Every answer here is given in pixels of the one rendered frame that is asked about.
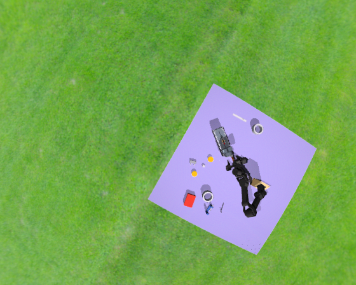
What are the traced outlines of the red block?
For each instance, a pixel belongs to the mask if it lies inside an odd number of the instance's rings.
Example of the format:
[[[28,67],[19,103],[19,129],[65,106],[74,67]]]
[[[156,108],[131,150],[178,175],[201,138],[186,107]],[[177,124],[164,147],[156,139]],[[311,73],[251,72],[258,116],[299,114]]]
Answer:
[[[187,207],[192,207],[195,197],[195,195],[188,193],[184,205]]]

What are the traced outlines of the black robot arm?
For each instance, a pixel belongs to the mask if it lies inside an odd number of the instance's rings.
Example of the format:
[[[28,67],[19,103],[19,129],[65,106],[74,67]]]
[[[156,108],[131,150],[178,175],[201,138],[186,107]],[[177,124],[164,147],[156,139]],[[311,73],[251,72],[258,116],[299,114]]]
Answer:
[[[249,179],[247,177],[248,175],[245,173],[244,169],[238,169],[238,167],[241,167],[241,162],[238,158],[235,159],[232,164],[234,166],[232,174],[235,175],[237,181],[239,182],[239,185],[241,186],[243,212],[247,218],[256,217],[256,209],[260,201],[264,198],[265,195],[267,195],[267,193],[265,192],[266,187],[263,184],[256,186],[257,192],[254,193],[255,199],[251,205],[249,203],[249,193],[247,189],[249,185]],[[245,206],[248,206],[249,208],[245,210]]]

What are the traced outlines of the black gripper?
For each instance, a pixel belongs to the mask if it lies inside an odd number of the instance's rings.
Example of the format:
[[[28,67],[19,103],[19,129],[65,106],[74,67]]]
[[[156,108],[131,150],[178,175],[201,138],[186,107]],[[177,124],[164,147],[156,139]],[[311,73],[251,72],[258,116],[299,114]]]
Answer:
[[[245,158],[245,157],[244,157],[244,158],[240,158],[240,157],[236,156],[236,158],[238,158],[238,159],[240,160],[240,162],[241,162],[242,165],[246,163],[246,158]],[[234,166],[230,165],[228,159],[227,159],[227,163],[228,163],[228,164],[226,165],[226,170],[227,170],[227,171],[230,171],[231,168],[233,168]],[[242,166],[241,166],[241,167],[238,167],[238,169],[242,169]]]

